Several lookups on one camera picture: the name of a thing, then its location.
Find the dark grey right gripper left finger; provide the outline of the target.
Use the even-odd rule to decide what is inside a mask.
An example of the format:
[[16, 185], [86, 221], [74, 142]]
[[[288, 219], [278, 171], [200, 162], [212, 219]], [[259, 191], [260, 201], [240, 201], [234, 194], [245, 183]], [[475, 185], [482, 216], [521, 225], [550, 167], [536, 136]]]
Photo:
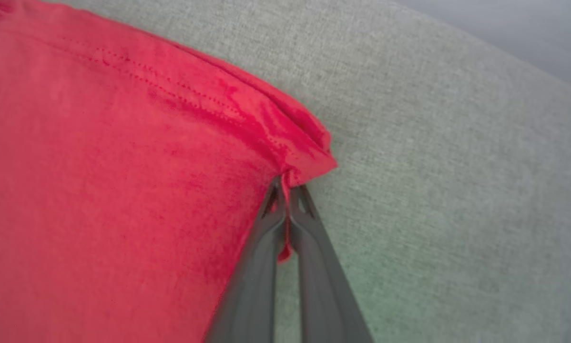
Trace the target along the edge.
[[269, 184], [244, 249], [207, 330], [205, 343], [272, 343], [277, 259], [284, 248], [286, 197]]

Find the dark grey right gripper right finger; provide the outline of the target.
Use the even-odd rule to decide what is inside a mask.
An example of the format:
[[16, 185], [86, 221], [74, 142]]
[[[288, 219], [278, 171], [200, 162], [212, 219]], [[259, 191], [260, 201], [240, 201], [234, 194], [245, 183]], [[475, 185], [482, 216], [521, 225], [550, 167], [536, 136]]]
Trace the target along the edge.
[[290, 191], [304, 343], [371, 343], [370, 330], [305, 185]]

